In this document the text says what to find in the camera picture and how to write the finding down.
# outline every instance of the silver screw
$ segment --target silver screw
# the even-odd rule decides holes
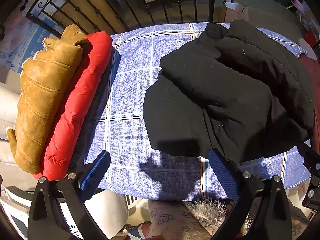
[[[280,178],[278,175],[274,176],[273,179],[274,179],[276,182],[280,182],[280,181],[281,181],[281,178]]]
[[[68,175],[68,179],[74,179],[75,177],[76,177],[76,174],[74,172]]]
[[[251,178],[251,173],[248,172],[248,171],[244,171],[244,172],[242,173],[242,175],[243,175],[246,179],[250,179],[250,178]]]
[[[46,178],[45,178],[45,177],[41,177],[41,178],[39,179],[39,182],[40,182],[40,183],[44,183],[44,182],[45,182],[45,180],[46,180]]]
[[[312,198],[314,194],[315,194],[315,192],[313,190],[310,190],[308,193],[308,197]]]

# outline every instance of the red object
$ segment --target red object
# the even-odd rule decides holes
[[[42,156],[43,172],[49,180],[63,179],[70,164],[82,123],[89,110],[111,56],[112,39],[104,31],[87,35],[89,48],[72,78],[60,105],[47,147]]]
[[[306,54],[301,54],[299,60],[310,73],[312,81],[313,98],[315,101],[315,127],[312,146],[317,153],[320,153],[320,64],[318,61],[307,57]]]
[[[303,35],[303,38],[310,45],[310,47],[313,47],[314,45],[317,44],[317,40],[315,35],[313,34],[313,31],[307,31],[307,33]]]

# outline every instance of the blue gripper pad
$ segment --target blue gripper pad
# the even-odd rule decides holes
[[[237,182],[233,178],[231,172],[225,167],[216,150],[209,151],[209,165],[220,182],[227,198],[237,202],[239,198]]]
[[[87,171],[88,168],[91,168],[89,169],[87,175],[84,178],[81,178],[81,181],[79,181],[79,188],[82,190],[81,200],[83,202],[92,198],[94,192],[102,181],[103,176],[106,174],[110,163],[110,153],[103,150],[96,157],[93,163],[88,163],[83,167],[84,171]]]

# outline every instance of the shoe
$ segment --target shoe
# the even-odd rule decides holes
[[[123,229],[124,236],[129,236],[131,240],[145,239],[146,236],[143,235],[142,225],[150,224],[151,221],[143,222],[137,226],[127,226]]]

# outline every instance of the metal railing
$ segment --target metal railing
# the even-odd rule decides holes
[[[86,15],[79,6],[77,6],[73,1],[71,0],[65,0],[66,3],[70,4],[74,10],[76,12],[78,12],[87,22],[90,23],[90,25],[92,25],[93,29],[96,31],[101,31],[101,28],[94,23],[93,19],[90,19],[88,17],[88,15]],[[103,22],[105,22],[109,28],[114,32],[117,33],[116,29],[114,26],[111,25],[111,23],[106,19],[106,17],[101,13],[100,8],[97,8],[90,0],[85,0],[90,7],[95,11],[95,14],[97,14],[102,20]],[[108,1],[108,0],[104,0],[107,5],[111,8],[111,10],[113,11],[113,13],[115,14],[116,18],[121,22],[121,24],[123,25],[123,27],[129,31],[130,28],[128,27],[127,23],[124,21],[124,19],[120,16],[122,14],[122,12],[118,12],[113,6],[112,4]],[[133,10],[132,6],[129,4],[128,0],[123,0],[125,2],[125,4],[127,5],[127,7],[129,8],[131,14],[133,15],[135,21],[137,22],[138,26],[141,27],[141,23],[138,19],[137,14],[135,13],[135,11]],[[165,4],[168,4],[169,0],[160,0],[163,12],[164,12],[164,16],[166,19],[166,22],[169,24],[169,18],[168,18],[168,14],[167,14],[167,10],[166,10],[166,6]],[[181,21],[178,23],[183,23],[183,13],[182,13],[182,8],[181,8],[181,3],[183,2],[183,0],[173,0],[174,4],[177,3],[177,5],[179,6],[179,11],[180,11],[180,18]],[[194,18],[195,21],[197,22],[197,0],[193,0],[194,1]],[[153,23],[153,25],[156,25],[156,22],[154,21],[154,18],[151,14],[150,11],[150,3],[147,3],[146,0],[142,0],[144,6],[145,6],[145,11],[147,12],[147,14],[150,16],[150,19]],[[55,30],[53,27],[49,26],[47,23],[45,23],[43,20],[39,19],[39,16],[41,14],[44,14],[46,17],[48,17],[49,19],[51,19],[52,21],[54,21],[57,25],[59,25],[61,28],[65,28],[66,26],[63,25],[63,23],[61,21],[59,21],[58,19],[56,19],[54,17],[54,14],[51,15],[50,13],[48,13],[47,11],[45,11],[46,7],[48,5],[53,6],[56,11],[60,12],[64,17],[66,17],[68,20],[70,20],[73,24],[76,24],[85,34],[88,34],[88,32],[85,30],[85,28],[83,26],[81,26],[81,24],[79,22],[77,22],[75,19],[72,18],[72,16],[68,15],[65,11],[63,11],[63,9],[59,6],[57,6],[53,0],[47,0],[44,4],[43,2],[39,2],[39,0],[35,0],[35,2],[32,4],[32,6],[30,7],[29,11],[26,14],[26,18],[29,19],[30,21],[40,25],[41,27],[43,27],[44,29],[48,30],[49,32],[51,32],[52,34],[54,34],[57,37],[61,37],[61,33],[58,32],[57,30]],[[40,12],[37,15],[34,15],[32,13],[34,8],[39,8]],[[213,22],[213,12],[214,12],[214,0],[209,0],[209,12],[208,12],[208,22]]]

